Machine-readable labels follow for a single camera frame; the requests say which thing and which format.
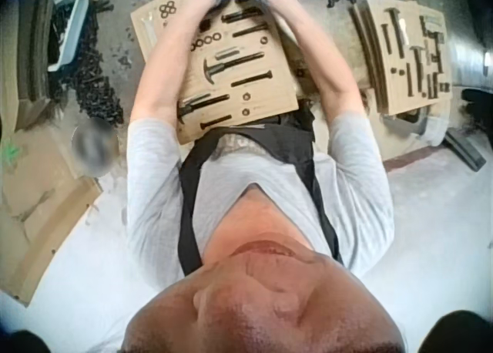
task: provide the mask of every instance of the black apron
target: black apron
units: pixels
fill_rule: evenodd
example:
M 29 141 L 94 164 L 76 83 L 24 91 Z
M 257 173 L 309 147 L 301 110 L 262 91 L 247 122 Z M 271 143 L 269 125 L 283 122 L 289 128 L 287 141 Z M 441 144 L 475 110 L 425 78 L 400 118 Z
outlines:
M 200 171 L 202 165 L 216 149 L 219 139 L 227 133 L 245 136 L 258 143 L 277 160 L 294 165 L 298 176 L 307 188 L 308 193 L 310 193 L 317 208 L 320 226 L 333 258 L 342 264 L 337 235 L 325 215 L 322 193 L 315 176 L 314 149 L 312 145 L 313 131 L 301 130 L 295 126 L 276 124 L 217 127 L 196 141 L 179 172 L 183 191 L 183 211 L 178 240 L 178 258 L 185 276 L 202 267 L 202 259 L 192 226 L 193 208 L 195 207 Z

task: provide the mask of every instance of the man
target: man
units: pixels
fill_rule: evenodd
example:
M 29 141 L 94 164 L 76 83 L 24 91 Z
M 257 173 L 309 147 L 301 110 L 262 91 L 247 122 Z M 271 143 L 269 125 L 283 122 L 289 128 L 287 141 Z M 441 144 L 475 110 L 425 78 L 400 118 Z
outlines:
M 391 317 L 353 275 L 393 240 L 381 158 L 347 63 L 297 0 L 257 1 L 297 37 L 320 90 L 330 155 L 313 152 L 306 130 L 264 124 L 213 129 L 181 165 L 186 44 L 224 1 L 184 0 L 136 96 L 129 246 L 162 292 L 129 323 L 122 351 L 404 351 Z

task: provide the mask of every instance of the gray long-sleeve shirt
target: gray long-sleeve shirt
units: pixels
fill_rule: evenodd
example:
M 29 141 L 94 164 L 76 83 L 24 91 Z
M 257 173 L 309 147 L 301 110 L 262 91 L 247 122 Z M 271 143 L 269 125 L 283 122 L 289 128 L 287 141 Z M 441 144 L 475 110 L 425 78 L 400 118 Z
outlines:
M 157 119 L 131 123 L 127 160 L 129 247 L 149 282 L 162 290 L 183 278 L 177 254 L 183 194 L 174 128 Z M 391 194 L 368 120 L 353 113 L 338 116 L 330 125 L 329 154 L 315 153 L 314 162 L 344 265 L 361 276 L 394 238 Z M 294 166 L 238 135 L 224 136 L 203 164 L 193 215 L 201 254 L 217 224 L 252 183 L 315 251 L 331 255 L 317 210 Z

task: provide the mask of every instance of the lips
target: lips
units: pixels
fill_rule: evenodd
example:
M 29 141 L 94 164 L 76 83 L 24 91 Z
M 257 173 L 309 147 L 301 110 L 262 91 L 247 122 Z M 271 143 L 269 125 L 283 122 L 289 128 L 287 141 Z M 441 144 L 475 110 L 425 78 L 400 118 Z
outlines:
M 286 257 L 296 256 L 296 253 L 294 253 L 294 251 L 292 251 L 289 247 L 285 247 L 284 245 L 271 240 L 258 240 L 252 241 L 251 243 L 246 243 L 241 247 L 238 247 L 234 253 L 231 254 L 231 256 L 246 252 L 284 255 Z

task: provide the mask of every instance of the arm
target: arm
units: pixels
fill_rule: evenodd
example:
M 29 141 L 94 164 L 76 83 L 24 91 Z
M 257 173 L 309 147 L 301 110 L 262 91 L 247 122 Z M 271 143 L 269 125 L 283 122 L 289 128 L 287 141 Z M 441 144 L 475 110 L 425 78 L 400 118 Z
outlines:
M 176 103 L 189 61 L 189 44 L 216 0 L 183 0 L 146 64 L 130 121 L 157 118 L 176 126 Z
M 319 89 L 327 121 L 331 123 L 346 111 L 364 115 L 360 92 L 349 65 L 298 0 L 267 0 L 267 4 L 286 21 L 296 36 Z

